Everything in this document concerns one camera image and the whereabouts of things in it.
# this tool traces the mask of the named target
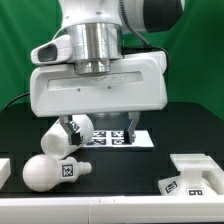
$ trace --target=black tabletop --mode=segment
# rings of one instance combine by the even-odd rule
[[[90,116],[95,130],[127,128],[127,114]],[[172,153],[205,153],[224,168],[224,122],[193,103],[169,103],[162,111],[142,112],[138,130],[147,130],[153,148],[82,148],[71,156],[90,162],[91,174],[35,193],[22,178],[25,163],[42,154],[40,140],[57,118],[37,118],[29,104],[0,113],[0,158],[10,158],[12,174],[0,197],[160,195],[158,180],[178,175]]]

